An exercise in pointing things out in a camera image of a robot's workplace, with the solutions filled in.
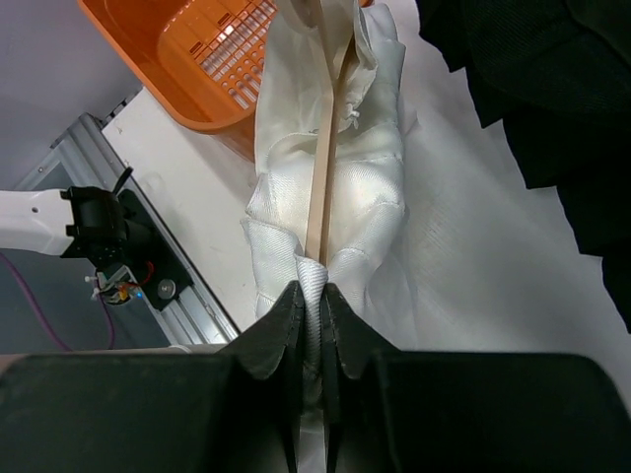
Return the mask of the beige wooden hanger front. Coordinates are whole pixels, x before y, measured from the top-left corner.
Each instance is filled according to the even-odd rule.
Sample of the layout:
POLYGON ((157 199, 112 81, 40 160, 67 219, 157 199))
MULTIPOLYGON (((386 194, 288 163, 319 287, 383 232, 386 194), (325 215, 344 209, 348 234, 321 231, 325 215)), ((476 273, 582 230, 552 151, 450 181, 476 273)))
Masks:
POLYGON ((329 229, 336 140, 346 80, 356 63, 355 36, 350 30, 341 44, 330 41, 319 1, 294 1, 292 7, 301 26, 307 29, 321 86, 320 124, 317 130, 312 191, 305 241, 305 255, 321 265, 328 260, 329 229))

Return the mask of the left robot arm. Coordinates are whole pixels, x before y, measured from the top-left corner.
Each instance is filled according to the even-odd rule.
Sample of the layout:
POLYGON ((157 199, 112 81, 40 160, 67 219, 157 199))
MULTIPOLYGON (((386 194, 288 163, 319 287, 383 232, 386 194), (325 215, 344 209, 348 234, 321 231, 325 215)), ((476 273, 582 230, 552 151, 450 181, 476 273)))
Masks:
POLYGON ((157 267, 159 235, 134 220, 119 200, 133 173, 127 168, 112 190, 94 186, 1 192, 1 247, 66 259, 86 259, 96 274, 93 297, 109 305, 141 296, 157 267))

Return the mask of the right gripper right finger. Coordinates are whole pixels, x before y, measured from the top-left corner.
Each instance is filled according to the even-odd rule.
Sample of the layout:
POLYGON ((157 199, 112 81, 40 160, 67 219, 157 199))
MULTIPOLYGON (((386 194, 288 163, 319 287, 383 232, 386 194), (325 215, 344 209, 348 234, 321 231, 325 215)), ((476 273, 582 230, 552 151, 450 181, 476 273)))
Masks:
POLYGON ((556 353, 404 351, 322 295, 330 472, 626 472, 630 416, 608 374, 556 353))

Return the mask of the white pleated skirt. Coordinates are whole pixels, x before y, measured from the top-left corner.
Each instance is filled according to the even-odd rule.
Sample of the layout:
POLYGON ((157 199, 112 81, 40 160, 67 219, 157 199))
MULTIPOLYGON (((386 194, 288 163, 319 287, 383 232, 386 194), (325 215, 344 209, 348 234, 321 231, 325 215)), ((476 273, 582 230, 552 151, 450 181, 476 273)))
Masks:
POLYGON ((596 258, 554 190, 525 188, 498 126, 482 130, 462 74, 407 27, 406 1, 326 1, 333 45, 354 31, 340 111, 328 260, 306 257, 321 86, 307 29, 277 3, 246 207, 256 311, 291 281, 307 296, 307 403, 321 393, 317 298, 337 285, 403 349, 582 355, 630 396, 630 338, 596 258))

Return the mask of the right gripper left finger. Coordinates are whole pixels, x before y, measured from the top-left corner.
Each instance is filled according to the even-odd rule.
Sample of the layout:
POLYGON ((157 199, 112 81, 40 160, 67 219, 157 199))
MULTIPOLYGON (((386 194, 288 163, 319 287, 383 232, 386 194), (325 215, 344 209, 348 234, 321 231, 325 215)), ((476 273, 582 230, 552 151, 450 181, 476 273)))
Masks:
POLYGON ((5 472, 294 472, 306 303, 216 353, 27 356, 1 376, 5 472))

